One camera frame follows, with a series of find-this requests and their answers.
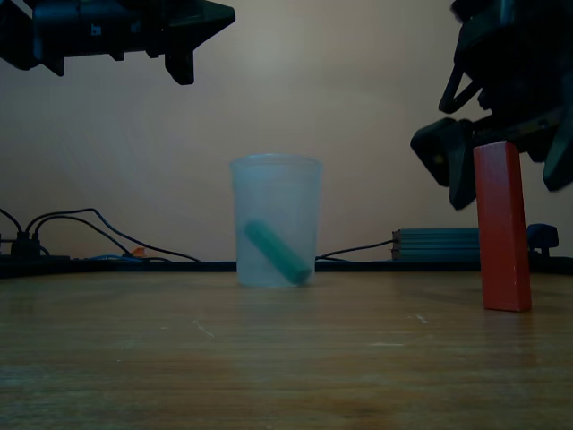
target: black cable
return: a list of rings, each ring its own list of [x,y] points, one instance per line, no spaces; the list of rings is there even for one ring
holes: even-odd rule
[[[10,215],[4,209],[0,209],[0,213],[2,213],[6,218],[8,218],[11,222],[13,222],[16,228],[18,228],[18,231],[21,232],[21,225],[15,217]]]
[[[107,237],[109,240],[111,240],[114,244],[116,244],[122,251],[124,251],[124,253],[126,254],[130,254],[130,252],[128,251],[128,249],[123,246],[122,244],[120,244],[119,242],[117,242],[115,239],[113,239],[108,233],[106,233],[103,230],[100,230],[99,228],[97,228],[96,226],[94,226],[93,224],[91,224],[90,222],[86,221],[85,219],[81,219],[81,218],[76,218],[76,217],[66,217],[65,215],[55,215],[53,217],[47,217],[43,220],[41,220],[38,224],[38,226],[36,227],[36,231],[34,232],[35,236],[39,235],[39,230],[40,228],[44,225],[44,223],[52,220],[52,219],[72,219],[74,221],[78,221],[82,224],[85,224],[86,226],[89,226],[91,228],[93,228],[94,230],[96,230],[100,235]]]
[[[341,260],[340,258],[330,258],[330,257],[316,257],[316,261],[324,260],[327,262],[345,262],[346,260]]]
[[[143,246],[143,247],[145,247],[145,248],[149,248],[149,249],[151,249],[151,250],[153,250],[153,251],[157,251],[158,253],[169,254],[169,255],[175,255],[175,256],[178,256],[178,257],[187,258],[187,259],[192,260],[192,261],[194,261],[194,262],[201,262],[201,260],[198,260],[198,259],[196,259],[195,257],[191,257],[190,255],[181,254],[181,253],[176,253],[176,252],[174,252],[174,251],[168,251],[168,250],[166,250],[166,249],[157,248],[156,246],[147,245],[147,244],[143,243],[143,242],[140,241],[140,240],[134,239],[134,238],[131,237],[131,236],[127,236],[125,233],[122,233],[121,231],[115,229],[111,224],[109,224],[109,223],[107,222],[107,220],[101,215],[101,213],[99,213],[98,210],[93,209],[93,208],[79,209],[79,210],[77,210],[77,211],[59,211],[59,212],[45,213],[44,215],[40,215],[39,217],[36,217],[36,218],[33,219],[32,221],[30,221],[30,223],[29,223],[28,226],[26,227],[26,231],[27,231],[27,232],[30,232],[30,230],[31,230],[31,228],[34,226],[34,223],[35,223],[35,222],[37,222],[37,221],[39,221],[39,220],[41,220],[41,219],[44,219],[44,218],[46,218],[46,217],[53,217],[53,216],[55,216],[55,215],[71,215],[71,214],[74,214],[74,213],[84,213],[84,212],[93,212],[93,213],[95,213],[96,216],[97,216],[99,219],[101,219],[101,222],[103,222],[103,223],[106,225],[107,228],[109,228],[111,231],[113,231],[113,232],[116,233],[117,235],[119,235],[119,236],[121,236],[121,237],[123,237],[123,238],[125,238],[125,239],[127,239],[127,240],[131,240],[132,242],[134,242],[134,243],[137,244],[137,245]],[[42,224],[42,223],[40,222],[40,224],[38,224],[38,225],[36,226],[36,233],[38,233],[38,231],[39,231],[39,226],[40,226],[41,224]]]
[[[334,253],[328,253],[328,254],[320,255],[320,256],[316,257],[316,259],[317,260],[324,260],[324,259],[327,259],[327,258],[333,256],[333,255],[353,253],[355,251],[363,251],[364,249],[378,248],[379,246],[384,246],[384,245],[388,245],[388,244],[392,244],[392,243],[394,243],[393,240],[387,240],[386,242],[381,242],[381,243],[376,244],[376,245],[359,246],[357,248],[343,249],[341,251],[335,251]]]

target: translucent plastic cup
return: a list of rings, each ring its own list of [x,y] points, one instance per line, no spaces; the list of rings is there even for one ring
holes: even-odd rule
[[[252,155],[231,163],[239,282],[293,287],[311,282],[321,163],[293,155]]]

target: green marker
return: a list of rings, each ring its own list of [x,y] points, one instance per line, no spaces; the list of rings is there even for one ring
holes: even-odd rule
[[[244,233],[273,266],[292,284],[304,284],[312,268],[263,221],[249,221]]]

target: wood grain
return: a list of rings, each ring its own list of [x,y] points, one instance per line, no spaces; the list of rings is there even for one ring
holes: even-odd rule
[[[573,279],[485,311],[478,273],[0,281],[2,429],[569,429]]]

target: black plug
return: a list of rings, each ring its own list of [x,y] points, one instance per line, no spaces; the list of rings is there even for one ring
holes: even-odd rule
[[[19,260],[37,260],[40,257],[38,235],[30,239],[30,233],[19,231],[16,240],[12,243],[10,255]]]

